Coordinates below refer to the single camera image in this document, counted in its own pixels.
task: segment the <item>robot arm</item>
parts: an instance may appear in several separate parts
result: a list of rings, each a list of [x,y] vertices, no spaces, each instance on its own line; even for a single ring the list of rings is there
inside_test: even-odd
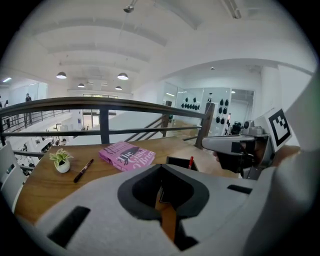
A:
[[[223,169],[257,179],[291,136],[283,110],[273,108],[254,121],[246,121],[240,135],[205,137],[202,146],[217,152]],[[265,145],[262,158],[255,157],[257,142]]]

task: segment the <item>pen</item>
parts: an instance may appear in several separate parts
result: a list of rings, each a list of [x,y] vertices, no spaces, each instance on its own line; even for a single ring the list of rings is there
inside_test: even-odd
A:
[[[188,169],[191,169],[191,166],[192,166],[193,163],[194,163],[194,157],[191,156]]]
[[[86,170],[88,169],[88,167],[92,164],[94,160],[91,159],[90,162],[88,162],[85,167],[83,167],[83,169],[81,170],[81,172],[74,178],[73,182],[77,183],[78,180],[81,178],[81,176],[86,172]]]

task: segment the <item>window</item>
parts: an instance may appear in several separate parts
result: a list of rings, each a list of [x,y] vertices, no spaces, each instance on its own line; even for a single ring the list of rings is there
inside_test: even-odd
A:
[[[118,99],[118,96],[113,95],[103,95],[103,94],[83,94],[83,97],[98,97],[98,98],[113,98]],[[100,124],[99,120],[100,111],[99,109],[83,109],[82,117],[83,117],[83,125],[85,130],[93,128]],[[109,110],[110,116],[116,116],[116,110]]]

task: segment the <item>white pot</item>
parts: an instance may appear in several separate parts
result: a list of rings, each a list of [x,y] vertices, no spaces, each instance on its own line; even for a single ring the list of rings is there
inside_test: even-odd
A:
[[[59,173],[66,173],[67,171],[69,171],[70,169],[70,162],[68,159],[66,160],[63,160],[64,161],[64,164],[62,165],[56,165],[56,162],[54,162],[54,166],[56,168],[56,170],[59,172]]]

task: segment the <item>black marker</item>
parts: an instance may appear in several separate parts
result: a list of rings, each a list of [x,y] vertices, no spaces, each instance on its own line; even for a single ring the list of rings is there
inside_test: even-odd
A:
[[[81,172],[74,178],[74,180],[73,180],[74,183],[77,183],[77,182],[78,182],[78,180],[79,180],[79,179],[81,178],[81,176],[86,172],[86,170],[87,170],[88,167],[92,164],[93,161],[94,161],[94,160],[91,159],[90,162],[88,162],[88,163],[86,164],[86,166],[81,170]]]

